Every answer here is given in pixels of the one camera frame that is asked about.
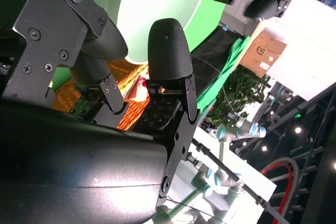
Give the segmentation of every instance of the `wire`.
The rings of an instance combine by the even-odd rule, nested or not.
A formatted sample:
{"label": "wire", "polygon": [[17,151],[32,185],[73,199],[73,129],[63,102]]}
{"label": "wire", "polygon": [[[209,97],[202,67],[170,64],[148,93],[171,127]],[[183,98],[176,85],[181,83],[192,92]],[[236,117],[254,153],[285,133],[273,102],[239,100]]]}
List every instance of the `wire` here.
{"label": "wire", "polygon": [[299,167],[298,167],[298,164],[290,157],[281,157],[281,158],[278,158],[276,160],[274,160],[273,162],[271,162],[270,164],[268,164],[264,169],[262,169],[260,172],[261,173],[266,173],[268,172],[269,170],[271,170],[270,168],[275,165],[275,164],[278,164],[278,163],[285,163],[286,165],[290,164],[290,166],[292,166],[293,168],[293,180],[292,180],[292,185],[291,185],[291,188],[290,188],[290,192],[288,194],[288,198],[286,200],[286,203],[284,204],[284,208],[282,210],[282,213],[281,215],[282,216],[285,216],[286,213],[287,213],[287,210],[290,206],[290,203],[291,203],[291,200],[292,198],[295,196],[295,188],[299,182],[299,174],[300,174],[300,170],[299,170]]}
{"label": "wire", "polygon": [[212,67],[213,69],[215,69],[215,70],[219,73],[219,76],[221,77],[222,82],[223,82],[222,90],[223,90],[225,99],[226,99],[227,103],[229,104],[229,106],[231,107],[232,111],[233,111],[234,113],[236,113],[236,111],[234,110],[234,108],[231,106],[231,104],[230,104],[230,102],[229,102],[229,99],[227,98],[227,95],[226,95],[226,93],[225,93],[225,89],[224,89],[224,80],[223,80],[223,77],[222,77],[222,73],[221,73],[217,68],[215,68],[214,66],[212,66],[209,62],[207,62],[206,60],[201,59],[200,57],[198,57],[198,56],[194,56],[194,55],[192,55],[192,54],[191,54],[191,56],[192,56],[192,57],[195,57],[195,58],[197,58],[197,59],[199,59],[199,60],[201,60],[201,61],[203,61],[203,62],[206,63],[206,64],[208,64],[210,67]]}
{"label": "wire", "polygon": [[[274,164],[268,166],[264,170],[262,170],[261,174],[266,175],[270,170],[273,170],[273,169],[278,168],[280,166],[286,167],[287,171],[289,173],[289,180],[288,180],[288,184],[287,184],[287,187],[286,187],[286,192],[285,192],[285,195],[283,196],[283,198],[281,200],[281,203],[280,203],[280,206],[279,206],[279,209],[278,209],[279,214],[283,215],[284,214],[283,213],[283,208],[286,205],[286,202],[288,200],[288,196],[289,196],[289,194],[292,190],[292,186],[293,186],[293,174],[292,174],[292,170],[291,170],[290,166],[287,165],[285,162],[277,162],[277,163],[274,163]],[[274,218],[272,224],[277,224],[277,223],[278,223],[278,220]]]}
{"label": "wire", "polygon": [[201,213],[203,213],[203,214],[205,214],[205,215],[208,215],[208,216],[210,216],[211,218],[215,218],[216,220],[219,220],[221,223],[224,223],[222,220],[216,218],[215,216],[210,215],[210,214],[208,214],[208,213],[206,213],[206,212],[204,212],[204,211],[201,211],[201,210],[199,210],[199,209],[197,209],[197,208],[188,206],[188,205],[186,205],[186,204],[183,204],[183,203],[181,203],[181,202],[178,202],[178,201],[175,201],[175,200],[172,200],[172,199],[168,199],[168,198],[167,198],[167,200],[168,200],[168,201],[171,201],[171,202],[174,202],[174,203],[176,203],[176,204],[185,206],[185,207],[189,207],[189,208],[191,208],[191,209],[193,209],[193,210],[195,210],[195,211],[198,211],[198,212],[201,212]]}

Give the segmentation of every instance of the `artificial plant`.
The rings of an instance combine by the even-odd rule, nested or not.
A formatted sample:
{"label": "artificial plant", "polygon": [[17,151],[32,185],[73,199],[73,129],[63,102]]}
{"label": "artificial plant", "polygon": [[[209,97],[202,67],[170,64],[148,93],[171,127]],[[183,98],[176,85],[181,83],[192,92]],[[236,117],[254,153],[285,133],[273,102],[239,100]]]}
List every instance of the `artificial plant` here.
{"label": "artificial plant", "polygon": [[233,107],[228,104],[223,90],[217,96],[217,101],[214,108],[210,111],[207,118],[216,125],[223,124],[231,126],[232,121],[227,117],[228,113],[239,114],[246,118],[246,112],[240,113],[245,104],[254,102],[262,103],[264,96],[264,89],[267,86],[269,77],[265,76],[259,78],[251,70],[239,65],[227,78],[223,87],[227,98]]}

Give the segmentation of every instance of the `white panel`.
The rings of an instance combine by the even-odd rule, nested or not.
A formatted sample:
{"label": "white panel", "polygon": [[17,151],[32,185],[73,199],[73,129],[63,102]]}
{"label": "white panel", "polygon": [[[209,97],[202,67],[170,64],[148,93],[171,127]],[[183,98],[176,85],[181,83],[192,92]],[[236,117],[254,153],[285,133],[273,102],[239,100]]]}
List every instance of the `white panel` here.
{"label": "white panel", "polygon": [[292,0],[278,21],[302,37],[336,53],[336,10],[318,0]]}
{"label": "white panel", "polygon": [[336,82],[336,10],[316,0],[293,0],[267,30],[288,44],[267,71],[305,100]]}

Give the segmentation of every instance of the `red cable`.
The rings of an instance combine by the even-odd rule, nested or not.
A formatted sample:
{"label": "red cable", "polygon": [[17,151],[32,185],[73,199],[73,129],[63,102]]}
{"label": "red cable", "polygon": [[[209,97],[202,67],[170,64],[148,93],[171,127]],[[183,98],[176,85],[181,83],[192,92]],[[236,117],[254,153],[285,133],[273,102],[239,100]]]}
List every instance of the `red cable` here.
{"label": "red cable", "polygon": [[[290,167],[284,163],[284,162],[278,162],[278,163],[275,163],[267,168],[265,168],[264,170],[261,171],[261,174],[265,175],[266,173],[268,173],[270,170],[273,170],[277,167],[280,167],[280,166],[284,166],[287,168],[288,170],[288,173],[289,173],[289,179],[288,179],[288,184],[287,184],[287,188],[286,188],[286,192],[285,192],[285,195],[283,196],[282,200],[281,200],[281,203],[280,203],[280,206],[279,206],[279,209],[278,209],[278,213],[281,214],[282,213],[282,210],[286,204],[286,201],[288,199],[288,196],[289,196],[289,193],[290,193],[290,190],[292,188],[292,183],[293,183],[293,175],[292,175],[292,170],[290,169]],[[277,224],[278,223],[278,220],[277,219],[274,219],[272,224]]]}

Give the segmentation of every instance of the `wicker basket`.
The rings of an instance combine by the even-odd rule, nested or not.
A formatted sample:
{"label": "wicker basket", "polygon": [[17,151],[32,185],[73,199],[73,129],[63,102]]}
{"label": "wicker basket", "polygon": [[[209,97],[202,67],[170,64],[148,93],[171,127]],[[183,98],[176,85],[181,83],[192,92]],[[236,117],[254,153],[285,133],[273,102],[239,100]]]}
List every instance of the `wicker basket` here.
{"label": "wicker basket", "polygon": [[[133,65],[126,60],[122,61],[107,61],[107,65],[113,74],[120,92],[125,94],[133,85],[134,81],[139,77],[139,74],[146,68],[147,65]],[[67,81],[61,88],[55,92],[54,109],[68,112],[72,106],[81,97],[80,93],[75,89],[73,80]],[[141,115],[142,111],[149,102],[149,97],[143,102],[134,102],[125,99],[129,102],[129,109],[121,120],[118,128],[127,130]]]}

